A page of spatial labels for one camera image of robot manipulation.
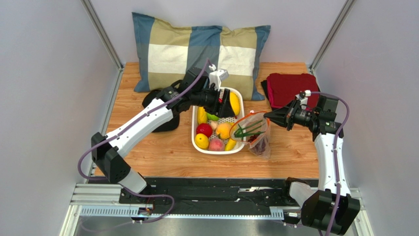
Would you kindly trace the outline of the aluminium frame post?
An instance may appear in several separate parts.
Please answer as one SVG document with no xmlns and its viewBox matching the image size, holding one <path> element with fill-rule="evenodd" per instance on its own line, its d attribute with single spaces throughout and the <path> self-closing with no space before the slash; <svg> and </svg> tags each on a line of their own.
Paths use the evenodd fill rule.
<svg viewBox="0 0 419 236">
<path fill-rule="evenodd" d="M 338 13 L 334 23 L 332 24 L 330 30 L 328 31 L 323 43 L 321 44 L 318 52 L 316 53 L 312 63 L 308 67 L 309 71 L 314 74 L 318 66 L 320 65 L 323 57 L 325 56 L 328 48 L 330 47 L 331 43 L 333 42 L 334 38 L 338 34 L 340 28 L 342 27 L 344 21 L 350 14 L 353 6 L 357 0 L 346 0 L 344 5 L 342 6 L 340 12 Z"/>
<path fill-rule="evenodd" d="M 120 60 L 120 57 L 117 54 L 117 51 L 113 44 L 111 43 L 111 40 L 106 33 L 106 30 L 90 0 L 81 0 L 82 5 L 84 6 L 90 20 L 92 21 L 99 37 L 101 38 L 109 56 L 111 57 L 113 63 L 115 64 L 116 68 L 119 71 L 122 71 L 124 66 L 123 63 Z"/>
</svg>

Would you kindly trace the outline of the red apple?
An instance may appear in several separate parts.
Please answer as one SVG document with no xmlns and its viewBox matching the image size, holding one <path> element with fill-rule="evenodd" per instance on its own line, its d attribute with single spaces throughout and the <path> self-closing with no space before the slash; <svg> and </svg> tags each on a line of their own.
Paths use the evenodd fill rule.
<svg viewBox="0 0 419 236">
<path fill-rule="evenodd" d="M 208 138 L 210 138 L 213 134 L 212 127 L 208 123 L 201 123 L 199 124 L 196 129 L 196 134 L 204 134 Z"/>
</svg>

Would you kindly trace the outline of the black embroidered cap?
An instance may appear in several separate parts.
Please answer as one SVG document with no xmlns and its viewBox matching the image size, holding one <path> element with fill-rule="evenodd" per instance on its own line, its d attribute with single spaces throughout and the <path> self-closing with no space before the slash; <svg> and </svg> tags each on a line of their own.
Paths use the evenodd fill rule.
<svg viewBox="0 0 419 236">
<path fill-rule="evenodd" d="M 156 97 L 157 94 L 160 92 L 159 89 L 155 89 L 150 91 L 143 99 L 142 106 L 146 108 Z M 156 129 L 153 130 L 153 133 L 160 133 L 160 132 L 169 132 L 173 131 L 178 128 L 180 124 L 180 117 L 174 116 L 170 121 L 160 125 Z"/>
</svg>

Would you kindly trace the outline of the yellow lemon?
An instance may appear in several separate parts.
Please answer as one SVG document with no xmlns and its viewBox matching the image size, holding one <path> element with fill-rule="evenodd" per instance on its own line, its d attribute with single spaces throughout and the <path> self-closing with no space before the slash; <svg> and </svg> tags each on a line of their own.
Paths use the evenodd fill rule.
<svg viewBox="0 0 419 236">
<path fill-rule="evenodd" d="M 203 133 L 197 134 L 194 141 L 195 145 L 202 150 L 207 150 L 209 147 L 209 138 Z"/>
</svg>

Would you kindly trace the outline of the red folded cloth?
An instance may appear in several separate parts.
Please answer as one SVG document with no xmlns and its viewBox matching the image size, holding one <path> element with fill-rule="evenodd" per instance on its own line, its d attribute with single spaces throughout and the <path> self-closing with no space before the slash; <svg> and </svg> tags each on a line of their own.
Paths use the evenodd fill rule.
<svg viewBox="0 0 419 236">
<path fill-rule="evenodd" d="M 320 91 L 313 75 L 272 73 L 266 78 L 267 96 L 271 108 L 282 108 L 301 91 Z"/>
</svg>

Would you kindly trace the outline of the left aluminium frame post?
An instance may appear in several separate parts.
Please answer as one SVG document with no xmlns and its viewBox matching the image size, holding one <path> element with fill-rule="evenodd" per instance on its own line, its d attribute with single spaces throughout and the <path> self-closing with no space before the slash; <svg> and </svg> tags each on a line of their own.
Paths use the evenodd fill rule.
<svg viewBox="0 0 419 236">
<path fill-rule="evenodd" d="M 90 0 L 81 0 L 82 5 L 84 6 L 90 20 L 92 21 L 99 37 L 101 38 L 109 56 L 111 57 L 113 63 L 115 64 L 116 68 L 119 71 L 122 71 L 124 66 L 123 63 L 120 60 L 120 57 L 117 54 L 117 51 L 113 44 L 111 43 L 111 40 L 106 33 L 106 30 Z"/>
</svg>

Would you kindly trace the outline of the orange yellow peach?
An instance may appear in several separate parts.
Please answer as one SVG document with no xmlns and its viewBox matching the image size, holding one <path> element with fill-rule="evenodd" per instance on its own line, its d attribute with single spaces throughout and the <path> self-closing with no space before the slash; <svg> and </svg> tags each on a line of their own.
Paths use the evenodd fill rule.
<svg viewBox="0 0 419 236">
<path fill-rule="evenodd" d="M 232 125 L 228 122 L 220 123 L 215 131 L 218 138 L 226 140 L 230 138 Z"/>
</svg>

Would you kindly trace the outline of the beige garlic bulb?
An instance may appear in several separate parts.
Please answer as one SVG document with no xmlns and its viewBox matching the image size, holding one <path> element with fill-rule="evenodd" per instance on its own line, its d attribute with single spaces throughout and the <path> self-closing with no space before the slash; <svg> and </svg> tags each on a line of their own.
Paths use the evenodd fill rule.
<svg viewBox="0 0 419 236">
<path fill-rule="evenodd" d="M 209 122 L 209 125 L 211 126 L 213 131 L 215 131 L 218 128 L 218 122 L 217 121 L 211 120 Z"/>
</svg>

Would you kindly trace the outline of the dark red grape bunch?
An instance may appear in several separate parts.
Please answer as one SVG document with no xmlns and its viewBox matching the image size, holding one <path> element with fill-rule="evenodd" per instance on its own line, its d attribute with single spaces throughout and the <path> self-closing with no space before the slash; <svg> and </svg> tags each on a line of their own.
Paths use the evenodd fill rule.
<svg viewBox="0 0 419 236">
<path fill-rule="evenodd" d="M 266 135 L 258 134 L 250 136 L 248 150 L 256 156 L 267 157 L 269 155 L 269 142 Z"/>
</svg>

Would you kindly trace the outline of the green apple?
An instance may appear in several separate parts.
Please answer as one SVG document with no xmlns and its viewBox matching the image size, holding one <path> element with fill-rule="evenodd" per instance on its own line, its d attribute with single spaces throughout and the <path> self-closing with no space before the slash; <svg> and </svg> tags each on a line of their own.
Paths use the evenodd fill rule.
<svg viewBox="0 0 419 236">
<path fill-rule="evenodd" d="M 217 117 L 216 115 L 212 115 L 210 113 L 207 113 L 207 118 L 208 120 L 219 121 L 219 117 Z"/>
</svg>

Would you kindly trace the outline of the green scallion bunch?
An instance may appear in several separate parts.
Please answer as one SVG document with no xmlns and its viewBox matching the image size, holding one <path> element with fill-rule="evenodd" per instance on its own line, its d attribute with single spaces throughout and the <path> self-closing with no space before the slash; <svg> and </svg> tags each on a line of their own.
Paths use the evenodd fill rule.
<svg viewBox="0 0 419 236">
<path fill-rule="evenodd" d="M 250 136 L 263 134 L 266 131 L 265 123 L 264 119 L 238 123 L 235 125 L 231 137 L 243 140 Z"/>
</svg>

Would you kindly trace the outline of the yellow mango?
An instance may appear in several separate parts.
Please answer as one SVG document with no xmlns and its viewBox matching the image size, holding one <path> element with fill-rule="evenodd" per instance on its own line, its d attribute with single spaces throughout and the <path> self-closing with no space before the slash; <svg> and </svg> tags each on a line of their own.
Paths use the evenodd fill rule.
<svg viewBox="0 0 419 236">
<path fill-rule="evenodd" d="M 240 99 L 233 91 L 230 92 L 230 104 L 235 116 L 237 116 L 240 113 Z"/>
</svg>

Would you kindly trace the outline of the clear zip top bag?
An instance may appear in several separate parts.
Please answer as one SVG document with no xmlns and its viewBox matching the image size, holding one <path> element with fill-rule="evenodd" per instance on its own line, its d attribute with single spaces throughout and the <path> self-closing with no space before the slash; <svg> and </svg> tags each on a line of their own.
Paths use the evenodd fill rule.
<svg viewBox="0 0 419 236">
<path fill-rule="evenodd" d="M 266 111 L 251 111 L 240 118 L 230 129 L 230 138 L 248 146 L 255 156 L 270 158 L 270 119 L 264 117 Z"/>
</svg>

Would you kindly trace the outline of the yellow corn cob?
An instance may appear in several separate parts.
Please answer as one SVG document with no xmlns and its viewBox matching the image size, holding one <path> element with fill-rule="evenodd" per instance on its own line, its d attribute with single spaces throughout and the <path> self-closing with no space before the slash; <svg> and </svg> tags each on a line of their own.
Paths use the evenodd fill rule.
<svg viewBox="0 0 419 236">
<path fill-rule="evenodd" d="M 198 112 L 197 112 L 197 123 L 200 125 L 207 122 L 208 122 L 208 117 L 207 117 L 206 110 L 203 107 L 199 107 Z"/>
</svg>

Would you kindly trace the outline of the pink peach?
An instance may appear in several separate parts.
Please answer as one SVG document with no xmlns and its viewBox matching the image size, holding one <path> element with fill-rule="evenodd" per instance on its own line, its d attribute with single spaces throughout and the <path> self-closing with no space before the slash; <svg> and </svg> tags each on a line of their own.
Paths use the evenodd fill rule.
<svg viewBox="0 0 419 236">
<path fill-rule="evenodd" d="M 225 145 L 224 142 L 219 138 L 214 138 L 209 142 L 209 151 L 224 151 Z"/>
</svg>

